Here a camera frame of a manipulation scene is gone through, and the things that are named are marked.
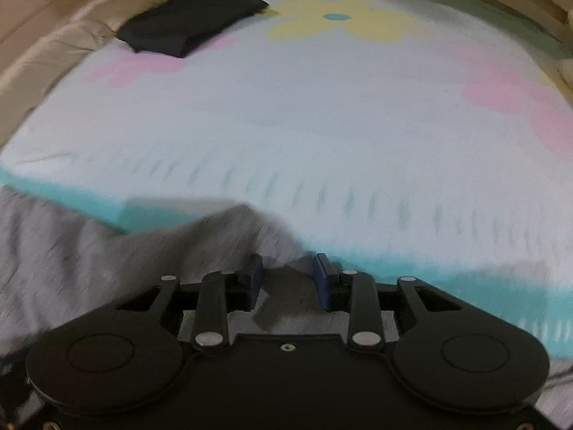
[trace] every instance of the yellow flower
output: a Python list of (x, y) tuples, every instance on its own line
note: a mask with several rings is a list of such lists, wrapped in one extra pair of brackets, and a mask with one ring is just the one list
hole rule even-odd
[(372, 9), (364, 0), (283, 0), (273, 9), (289, 20), (269, 30), (271, 39), (302, 39), (337, 25), (349, 34), (376, 42), (399, 42), (407, 34), (426, 35), (411, 15)]

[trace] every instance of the black cloth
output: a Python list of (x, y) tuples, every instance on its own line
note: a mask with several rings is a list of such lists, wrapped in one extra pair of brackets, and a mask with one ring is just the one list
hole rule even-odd
[(169, 0), (128, 20), (117, 38), (135, 51), (184, 58), (226, 27), (267, 6), (261, 0)]

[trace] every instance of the gray blanket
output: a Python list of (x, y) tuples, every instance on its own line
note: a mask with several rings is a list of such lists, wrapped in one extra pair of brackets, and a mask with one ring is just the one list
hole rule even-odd
[[(41, 332), (165, 274), (183, 283), (209, 272), (238, 269), (260, 253), (269, 271), (257, 308), (229, 315), (236, 333), (345, 335), (346, 314), (320, 309), (305, 252), (280, 222), (239, 206), (188, 225), (123, 234), (41, 199), (0, 190), (0, 357)], [(180, 336), (190, 336), (191, 319)], [(386, 334), (397, 338), (385, 316)], [(554, 378), (538, 407), (561, 428), (573, 423), (571, 360), (554, 359)]]

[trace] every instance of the mattress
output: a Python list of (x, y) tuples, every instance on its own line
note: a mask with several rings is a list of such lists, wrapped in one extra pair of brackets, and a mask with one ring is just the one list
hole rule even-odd
[(265, 1), (186, 59), (118, 40), (85, 58), (1, 182), (127, 231), (245, 203), (573, 355), (573, 112), (531, 40), (554, 42), (477, 1), (505, 30), (454, 0)]

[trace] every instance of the silver screw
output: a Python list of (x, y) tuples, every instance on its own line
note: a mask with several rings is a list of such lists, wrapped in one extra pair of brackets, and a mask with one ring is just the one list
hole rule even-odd
[(359, 331), (352, 335), (352, 341), (356, 344), (360, 344), (360, 346), (376, 346), (382, 341), (382, 338), (378, 333), (374, 333), (373, 331)]
[(285, 351), (286, 353), (291, 353), (296, 349), (296, 346), (294, 344), (290, 344), (290, 343), (284, 343), (281, 346), (281, 350)]
[(200, 346), (219, 346), (223, 342), (223, 335), (216, 331), (204, 331), (195, 337), (195, 342)]
[(42, 425), (42, 430), (62, 430), (62, 429), (57, 423), (48, 421), (44, 422), (44, 425)]

